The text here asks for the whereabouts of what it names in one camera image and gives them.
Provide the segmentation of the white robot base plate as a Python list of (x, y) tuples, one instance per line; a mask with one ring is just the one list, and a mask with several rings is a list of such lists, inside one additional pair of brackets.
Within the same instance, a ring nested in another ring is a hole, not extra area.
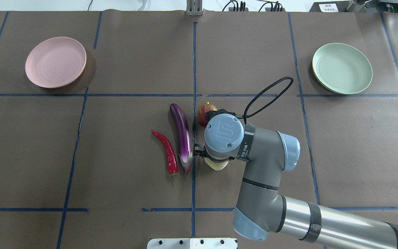
[(155, 238), (147, 249), (238, 249), (235, 238)]

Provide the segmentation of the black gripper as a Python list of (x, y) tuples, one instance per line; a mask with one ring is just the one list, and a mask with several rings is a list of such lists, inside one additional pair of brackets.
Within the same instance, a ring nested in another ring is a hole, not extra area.
[(193, 145), (193, 156), (207, 158), (206, 147), (202, 146), (201, 144), (194, 144)]

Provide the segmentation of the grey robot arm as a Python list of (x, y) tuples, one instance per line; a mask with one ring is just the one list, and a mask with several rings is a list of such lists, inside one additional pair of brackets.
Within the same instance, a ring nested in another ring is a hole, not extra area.
[(278, 194), (284, 171), (300, 159), (297, 138), (251, 123), (224, 109), (206, 113), (205, 145), (194, 155), (213, 163), (245, 162), (233, 228), (241, 236), (265, 241), (285, 233), (300, 241), (338, 249), (398, 249), (398, 225), (349, 214)]

